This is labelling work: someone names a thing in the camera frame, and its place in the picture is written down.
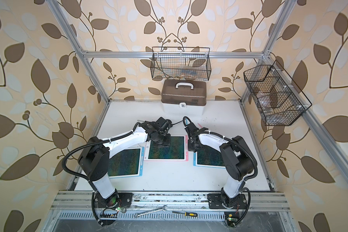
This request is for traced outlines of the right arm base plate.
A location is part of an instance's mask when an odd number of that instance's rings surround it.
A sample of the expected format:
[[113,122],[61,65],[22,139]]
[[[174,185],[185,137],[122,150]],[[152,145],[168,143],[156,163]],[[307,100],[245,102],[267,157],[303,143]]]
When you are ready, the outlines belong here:
[[221,193],[210,193],[207,195],[210,209],[246,209],[247,201],[243,194],[229,199],[227,195]]

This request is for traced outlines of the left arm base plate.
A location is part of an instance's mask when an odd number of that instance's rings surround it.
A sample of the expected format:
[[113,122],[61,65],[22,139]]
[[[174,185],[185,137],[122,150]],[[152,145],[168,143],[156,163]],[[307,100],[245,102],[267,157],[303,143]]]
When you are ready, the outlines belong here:
[[132,203],[133,193],[119,192],[114,193],[107,199],[104,199],[98,192],[94,193],[92,202],[97,208],[118,208],[129,207]]

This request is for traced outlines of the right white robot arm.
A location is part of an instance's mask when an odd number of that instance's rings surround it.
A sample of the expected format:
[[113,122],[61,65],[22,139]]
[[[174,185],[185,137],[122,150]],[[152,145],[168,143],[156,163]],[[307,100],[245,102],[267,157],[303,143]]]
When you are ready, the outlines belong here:
[[233,208],[246,190],[246,182],[258,175],[254,155],[241,136],[227,138],[208,128],[199,129],[188,117],[183,118],[183,124],[188,134],[189,151],[198,153],[210,147],[221,154],[228,178],[221,189],[220,200],[225,208]]

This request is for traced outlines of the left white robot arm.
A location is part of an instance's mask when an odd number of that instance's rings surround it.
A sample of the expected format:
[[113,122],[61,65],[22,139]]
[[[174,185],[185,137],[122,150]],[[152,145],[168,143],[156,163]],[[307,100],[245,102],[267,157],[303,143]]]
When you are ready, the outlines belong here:
[[153,142],[159,147],[167,147],[171,142],[169,129],[171,120],[160,117],[157,121],[137,122],[133,129],[125,134],[107,139],[91,138],[82,148],[78,164],[86,175],[87,182],[94,191],[105,200],[118,196],[108,176],[109,160],[119,152],[145,142]]

